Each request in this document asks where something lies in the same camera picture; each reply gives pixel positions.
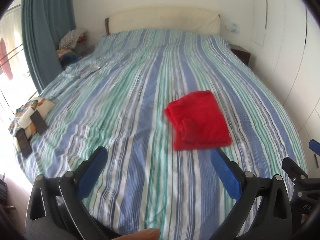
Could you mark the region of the person's left hand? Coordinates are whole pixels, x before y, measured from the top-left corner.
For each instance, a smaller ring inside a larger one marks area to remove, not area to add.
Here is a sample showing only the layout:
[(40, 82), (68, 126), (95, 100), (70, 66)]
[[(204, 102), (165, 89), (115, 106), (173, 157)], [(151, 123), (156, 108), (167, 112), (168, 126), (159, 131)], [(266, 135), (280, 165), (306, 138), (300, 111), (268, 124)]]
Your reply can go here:
[(145, 229), (129, 235), (123, 235), (114, 240), (159, 240), (161, 231), (159, 229)]

